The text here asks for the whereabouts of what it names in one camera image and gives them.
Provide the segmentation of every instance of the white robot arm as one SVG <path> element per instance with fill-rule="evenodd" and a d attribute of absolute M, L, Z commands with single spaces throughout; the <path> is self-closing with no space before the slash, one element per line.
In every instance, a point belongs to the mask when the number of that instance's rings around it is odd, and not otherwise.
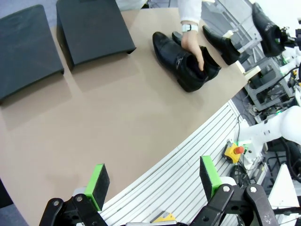
<path fill-rule="evenodd" d="M 252 165 L 262 152 L 264 143 L 284 137 L 301 145 L 301 107 L 292 106 L 257 125 L 241 128 L 239 145 L 247 144 L 245 160 Z"/>

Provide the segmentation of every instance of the shoe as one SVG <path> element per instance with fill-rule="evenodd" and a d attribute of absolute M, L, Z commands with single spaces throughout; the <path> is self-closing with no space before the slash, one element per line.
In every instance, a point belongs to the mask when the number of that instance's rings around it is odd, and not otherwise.
<path fill-rule="evenodd" d="M 206 25 L 203 26 L 203 32 L 206 39 L 213 45 L 218 51 L 222 53 L 222 58 L 227 65 L 231 65 L 238 61 L 240 52 L 234 47 L 231 39 L 222 37 L 210 30 Z"/>
<path fill-rule="evenodd" d="M 261 35 L 261 46 L 266 57 L 276 57 L 284 50 L 284 45 L 279 44 L 276 40 L 281 39 L 280 28 L 274 24 L 263 12 L 258 3 L 252 7 L 252 18 L 256 29 Z"/>
<path fill-rule="evenodd" d="M 173 73 L 186 92 L 196 91 L 208 81 L 208 76 L 199 69 L 196 57 L 166 35 L 155 32 L 152 42 L 159 62 Z"/>
<path fill-rule="evenodd" d="M 172 38 L 179 46 L 181 46 L 182 35 L 178 32 L 172 33 Z M 208 50 L 204 46 L 200 46 L 203 59 L 204 59 L 204 71 L 205 74 L 208 76 L 208 80 L 215 78 L 218 72 L 221 70 L 221 67 L 213 60 L 210 56 Z"/>

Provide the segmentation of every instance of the tan table surface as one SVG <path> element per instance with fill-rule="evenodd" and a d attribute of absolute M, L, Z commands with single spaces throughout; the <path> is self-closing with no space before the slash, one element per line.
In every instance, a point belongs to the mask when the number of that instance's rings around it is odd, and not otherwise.
<path fill-rule="evenodd" d="M 49 199 L 68 200 L 105 163 L 107 200 L 176 148 L 246 85 L 234 64 L 186 93 L 157 61 L 152 34 L 180 30 L 176 8 L 122 13 L 137 49 L 78 66 L 72 73 L 52 29 L 64 76 L 42 80 L 5 100 L 0 110 L 0 178 L 29 225 Z"/>

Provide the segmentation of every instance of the white sleeve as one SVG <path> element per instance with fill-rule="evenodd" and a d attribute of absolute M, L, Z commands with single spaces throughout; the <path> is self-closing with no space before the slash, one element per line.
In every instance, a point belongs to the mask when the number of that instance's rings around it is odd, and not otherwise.
<path fill-rule="evenodd" d="M 181 21 L 188 20 L 199 23 L 202 12 L 202 0 L 178 0 Z"/>

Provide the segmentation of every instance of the person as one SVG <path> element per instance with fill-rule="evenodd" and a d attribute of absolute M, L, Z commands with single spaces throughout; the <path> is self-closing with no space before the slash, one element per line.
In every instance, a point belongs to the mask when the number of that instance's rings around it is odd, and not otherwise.
<path fill-rule="evenodd" d="M 146 0 L 116 0 L 121 11 L 141 9 Z M 198 29 L 202 11 L 202 0 L 178 0 L 179 14 L 182 27 L 190 28 L 183 31 L 182 47 L 194 54 L 198 60 L 198 66 L 204 69 L 204 59 L 198 44 Z"/>

